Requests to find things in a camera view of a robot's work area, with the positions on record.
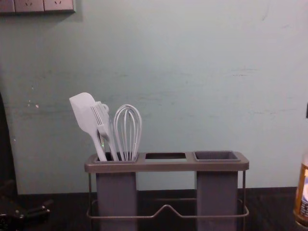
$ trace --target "utensil caddy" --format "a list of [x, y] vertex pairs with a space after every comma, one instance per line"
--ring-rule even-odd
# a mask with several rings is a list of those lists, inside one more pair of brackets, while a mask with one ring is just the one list
[[[139, 153], [135, 162], [101, 162], [94, 154], [85, 163], [85, 171], [89, 174], [87, 216], [91, 224], [94, 220], [100, 221], [100, 231], [137, 231], [138, 219], [154, 219], [161, 211], [170, 209], [182, 219], [195, 219], [197, 231], [237, 231], [238, 226], [244, 231], [245, 217], [249, 215], [245, 205], [245, 173], [248, 169], [249, 161], [241, 153], [231, 151]], [[137, 216], [136, 172], [170, 171], [196, 172], [196, 215], [182, 215], [172, 206], [163, 205], [151, 216]], [[238, 214], [239, 171], [243, 172], [243, 194]], [[97, 187], [95, 201], [91, 197], [93, 173]], [[94, 203], [98, 204], [99, 216], [92, 215]], [[240, 225], [237, 223], [239, 218], [242, 220]]]

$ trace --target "electrical outlet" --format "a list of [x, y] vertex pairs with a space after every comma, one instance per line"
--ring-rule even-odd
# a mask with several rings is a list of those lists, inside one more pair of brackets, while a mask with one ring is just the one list
[[15, 0], [16, 12], [42, 12], [44, 11], [43, 0]]
[[14, 0], [0, 0], [0, 13], [15, 12]]
[[74, 11], [73, 0], [44, 0], [45, 11]]

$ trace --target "light blue wall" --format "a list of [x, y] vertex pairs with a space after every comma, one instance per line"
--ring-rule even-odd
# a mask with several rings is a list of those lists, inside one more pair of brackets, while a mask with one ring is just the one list
[[[94, 146], [68, 100], [80, 92], [112, 114], [136, 106], [140, 151], [232, 149], [250, 160], [248, 187], [295, 186], [307, 41], [303, 0], [81, 0], [71, 16], [0, 18], [19, 193], [87, 190]], [[193, 187], [193, 173], [139, 176], [140, 189]]]

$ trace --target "plastic bottle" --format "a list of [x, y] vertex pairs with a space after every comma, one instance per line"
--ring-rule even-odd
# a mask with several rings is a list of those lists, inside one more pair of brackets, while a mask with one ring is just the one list
[[308, 150], [303, 154], [293, 213], [298, 223], [308, 227]]

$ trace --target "amber liquid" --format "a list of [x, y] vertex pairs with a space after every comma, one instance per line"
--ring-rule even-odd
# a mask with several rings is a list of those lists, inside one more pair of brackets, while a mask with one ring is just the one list
[[297, 190], [296, 190], [295, 206], [294, 206], [293, 212], [294, 212], [296, 221], [298, 223], [300, 223], [301, 225], [308, 227], [308, 217], [301, 215], [301, 212], [300, 212], [302, 197], [303, 197], [305, 177], [308, 177], [308, 176], [305, 176], [305, 173], [307, 175], [306, 170], [308, 172], [308, 166], [305, 166], [305, 165], [302, 164], [302, 167], [300, 169], [298, 187], [297, 187]]

